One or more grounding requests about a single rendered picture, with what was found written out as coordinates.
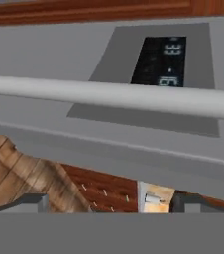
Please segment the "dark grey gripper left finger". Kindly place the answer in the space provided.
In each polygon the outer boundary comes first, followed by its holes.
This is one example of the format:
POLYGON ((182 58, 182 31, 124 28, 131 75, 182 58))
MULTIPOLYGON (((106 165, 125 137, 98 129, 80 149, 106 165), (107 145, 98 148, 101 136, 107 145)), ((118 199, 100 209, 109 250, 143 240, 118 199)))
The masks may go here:
POLYGON ((1 213, 47 213, 49 196, 44 193, 25 193, 11 203, 0 205, 1 213))

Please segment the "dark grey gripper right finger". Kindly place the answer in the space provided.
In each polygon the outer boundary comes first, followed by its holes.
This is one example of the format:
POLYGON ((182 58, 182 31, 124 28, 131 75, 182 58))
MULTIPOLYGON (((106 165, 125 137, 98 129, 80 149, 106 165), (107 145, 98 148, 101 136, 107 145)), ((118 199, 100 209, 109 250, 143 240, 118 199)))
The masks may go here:
POLYGON ((223 212, 220 205, 211 204, 200 194, 176 192, 170 202, 170 213, 215 213, 223 212))

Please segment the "grey fridge door with display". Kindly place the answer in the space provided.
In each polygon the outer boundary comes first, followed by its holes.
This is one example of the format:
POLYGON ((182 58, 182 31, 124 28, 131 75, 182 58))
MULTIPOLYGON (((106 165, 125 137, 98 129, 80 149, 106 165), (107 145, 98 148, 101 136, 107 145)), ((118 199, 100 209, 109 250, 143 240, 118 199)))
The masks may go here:
MULTIPOLYGON (((224 90, 224 17, 0 27, 0 76, 224 90)), ((224 119, 0 95, 28 155, 224 199, 224 119)))

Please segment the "pale grey and tan appliance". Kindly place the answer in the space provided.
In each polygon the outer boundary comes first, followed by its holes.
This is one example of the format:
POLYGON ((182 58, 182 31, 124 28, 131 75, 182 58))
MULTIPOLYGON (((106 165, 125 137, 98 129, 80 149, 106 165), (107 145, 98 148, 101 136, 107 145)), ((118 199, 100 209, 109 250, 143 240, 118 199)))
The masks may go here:
POLYGON ((169 213, 175 189, 138 181, 137 191, 140 213, 169 213))

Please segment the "red-brown wooden cupboard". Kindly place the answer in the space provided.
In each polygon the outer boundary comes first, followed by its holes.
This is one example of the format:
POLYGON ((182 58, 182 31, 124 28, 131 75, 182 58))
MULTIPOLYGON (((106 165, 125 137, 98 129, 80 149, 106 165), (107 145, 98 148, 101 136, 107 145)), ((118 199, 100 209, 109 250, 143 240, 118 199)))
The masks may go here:
POLYGON ((7 0, 0 26, 224 16, 224 0, 7 0))

